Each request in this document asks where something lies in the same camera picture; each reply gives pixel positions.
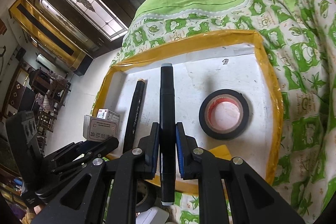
white floor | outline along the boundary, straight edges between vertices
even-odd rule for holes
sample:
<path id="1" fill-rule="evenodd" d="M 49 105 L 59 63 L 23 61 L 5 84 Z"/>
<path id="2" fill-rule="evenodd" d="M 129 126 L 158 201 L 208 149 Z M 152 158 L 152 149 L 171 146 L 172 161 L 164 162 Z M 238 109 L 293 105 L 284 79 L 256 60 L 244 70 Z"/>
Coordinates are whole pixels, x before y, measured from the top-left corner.
<path id="1" fill-rule="evenodd" d="M 84 76 L 72 77 L 71 92 L 65 100 L 65 106 L 58 113 L 53 132 L 47 132 L 45 155 L 69 143 L 85 140 L 83 138 L 84 115 L 90 114 L 111 61 L 119 50 L 94 59 Z"/>

white cardboard box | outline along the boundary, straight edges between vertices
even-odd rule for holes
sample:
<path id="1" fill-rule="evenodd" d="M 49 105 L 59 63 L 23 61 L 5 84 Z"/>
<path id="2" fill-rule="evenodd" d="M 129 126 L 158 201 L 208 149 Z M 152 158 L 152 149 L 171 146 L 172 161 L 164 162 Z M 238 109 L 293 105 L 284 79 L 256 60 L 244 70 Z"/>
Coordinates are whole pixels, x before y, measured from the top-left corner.
<path id="1" fill-rule="evenodd" d="M 116 136 L 118 122 L 84 115 L 83 137 L 89 141 L 102 142 Z"/>
<path id="2" fill-rule="evenodd" d="M 111 110 L 109 110 L 109 109 L 101 109 L 100 108 L 98 110 L 97 118 L 106 119 L 106 120 L 118 123 L 120 115 L 111 111 Z"/>

electrical tape roll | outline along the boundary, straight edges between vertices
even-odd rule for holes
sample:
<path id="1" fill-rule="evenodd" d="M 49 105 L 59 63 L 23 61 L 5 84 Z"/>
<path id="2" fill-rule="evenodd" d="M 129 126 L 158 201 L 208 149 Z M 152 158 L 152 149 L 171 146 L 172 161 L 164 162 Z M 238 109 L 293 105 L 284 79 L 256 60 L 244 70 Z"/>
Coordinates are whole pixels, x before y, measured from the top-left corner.
<path id="1" fill-rule="evenodd" d="M 142 213 L 154 206 L 156 201 L 155 186 L 147 181 L 137 181 L 137 204 L 135 207 L 136 213 Z"/>
<path id="2" fill-rule="evenodd" d="M 211 122 L 214 108 L 223 102 L 230 102 L 238 107 L 238 122 L 231 128 L 223 130 L 216 128 Z M 217 140 L 231 140 L 241 135 L 249 120 L 249 106 L 243 95 L 237 91 L 224 89 L 211 93 L 203 101 L 199 109 L 199 123 L 203 131 L 211 138 Z"/>

gold trim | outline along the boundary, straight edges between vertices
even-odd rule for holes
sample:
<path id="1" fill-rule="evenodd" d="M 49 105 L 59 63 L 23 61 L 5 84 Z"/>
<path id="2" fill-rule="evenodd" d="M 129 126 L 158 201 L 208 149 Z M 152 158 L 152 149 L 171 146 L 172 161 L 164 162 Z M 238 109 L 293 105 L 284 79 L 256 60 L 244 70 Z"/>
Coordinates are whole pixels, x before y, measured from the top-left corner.
<path id="1" fill-rule="evenodd" d="M 117 71 L 124 72 L 134 67 L 145 66 L 155 61 L 176 55 L 205 50 L 208 48 L 240 44 L 242 42 L 248 42 L 254 45 L 255 57 L 263 73 L 271 97 L 273 109 L 273 133 L 265 176 L 266 182 L 271 185 L 273 183 L 275 170 L 278 164 L 278 152 L 282 134 L 283 102 L 278 80 L 263 47 L 263 38 L 256 31 L 219 30 L 202 33 L 151 48 L 145 52 L 138 53 L 125 59 L 124 61 L 109 68 L 109 71 L 106 74 L 103 84 L 98 92 L 92 115 L 96 116 L 98 110 L 104 107 L 110 82 L 113 74 Z M 156 184 L 157 179 L 154 179 L 151 182 Z M 196 194 L 196 188 L 193 187 L 192 184 L 189 184 L 188 186 L 186 184 L 188 183 L 176 181 L 175 188 L 176 190 L 187 192 L 188 194 Z"/>
<path id="2" fill-rule="evenodd" d="M 41 32 L 32 22 L 30 22 L 19 10 L 18 5 L 22 4 L 32 16 L 34 16 L 43 26 L 59 38 L 65 45 L 73 50 L 73 54 L 69 55 L 59 46 L 57 46 L 50 38 Z M 38 40 L 50 52 L 58 56 L 69 68 L 76 70 L 82 62 L 86 53 L 74 44 L 68 37 L 60 32 L 50 21 L 48 21 L 28 0 L 16 0 L 9 8 L 9 13 L 19 23 L 19 25 L 28 32 L 32 37 Z"/>
<path id="3" fill-rule="evenodd" d="M 83 61 L 83 59 L 84 59 L 85 56 L 86 56 L 86 53 L 85 53 L 85 52 L 81 52 L 81 53 L 79 54 L 79 56 L 77 57 L 77 59 L 74 61 L 72 67 L 73 67 L 74 69 L 78 69 L 80 63 L 82 63 L 82 61 Z"/>

black metal bracket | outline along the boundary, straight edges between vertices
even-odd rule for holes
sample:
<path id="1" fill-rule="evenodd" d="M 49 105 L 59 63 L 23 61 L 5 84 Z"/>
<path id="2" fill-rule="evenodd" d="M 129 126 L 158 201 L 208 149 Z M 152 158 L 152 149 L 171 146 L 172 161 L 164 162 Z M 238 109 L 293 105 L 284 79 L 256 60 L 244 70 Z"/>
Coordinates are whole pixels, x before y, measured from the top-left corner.
<path id="1" fill-rule="evenodd" d="M 153 179 L 159 152 L 159 124 L 138 148 L 105 162 L 95 158 L 32 221 L 32 224 L 100 224 L 114 179 L 107 223 L 134 224 L 138 179 Z"/>
<path id="2" fill-rule="evenodd" d="M 71 143 L 43 157 L 33 111 L 11 116 L 6 121 L 6 131 L 24 182 L 21 198 L 29 208 L 49 203 L 92 159 L 104 157 L 119 145 L 114 137 L 101 143 Z"/>
<path id="3" fill-rule="evenodd" d="M 182 123 L 176 125 L 178 163 L 183 179 L 198 179 L 201 224 L 229 224 L 222 179 L 234 224 L 304 224 L 290 205 L 242 158 L 216 158 L 197 147 L 186 136 Z"/>

